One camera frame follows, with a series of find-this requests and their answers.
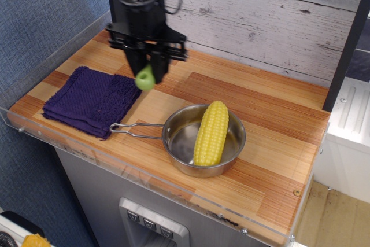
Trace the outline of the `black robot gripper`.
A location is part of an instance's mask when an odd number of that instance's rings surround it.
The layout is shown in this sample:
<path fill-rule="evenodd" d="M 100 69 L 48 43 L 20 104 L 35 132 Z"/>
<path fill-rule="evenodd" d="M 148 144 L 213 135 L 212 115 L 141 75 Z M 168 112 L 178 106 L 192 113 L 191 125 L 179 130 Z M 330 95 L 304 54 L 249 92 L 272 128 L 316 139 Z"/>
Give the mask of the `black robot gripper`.
<path fill-rule="evenodd" d="M 170 60 L 184 61 L 186 36 L 167 25 L 160 0 L 119 0 L 121 18 L 108 25 L 110 46 L 124 50 L 134 76 L 148 65 L 156 84 L 168 73 Z"/>

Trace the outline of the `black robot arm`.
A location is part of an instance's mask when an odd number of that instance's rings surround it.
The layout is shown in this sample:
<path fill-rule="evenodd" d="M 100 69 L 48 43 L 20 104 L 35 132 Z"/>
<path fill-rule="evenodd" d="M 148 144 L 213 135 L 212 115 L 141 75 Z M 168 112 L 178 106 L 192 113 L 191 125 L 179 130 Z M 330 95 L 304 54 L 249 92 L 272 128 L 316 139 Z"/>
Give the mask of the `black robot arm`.
<path fill-rule="evenodd" d="M 172 60 L 184 61 L 186 36 L 167 25 L 165 0 L 109 0 L 110 46 L 121 49 L 137 82 L 159 84 Z"/>

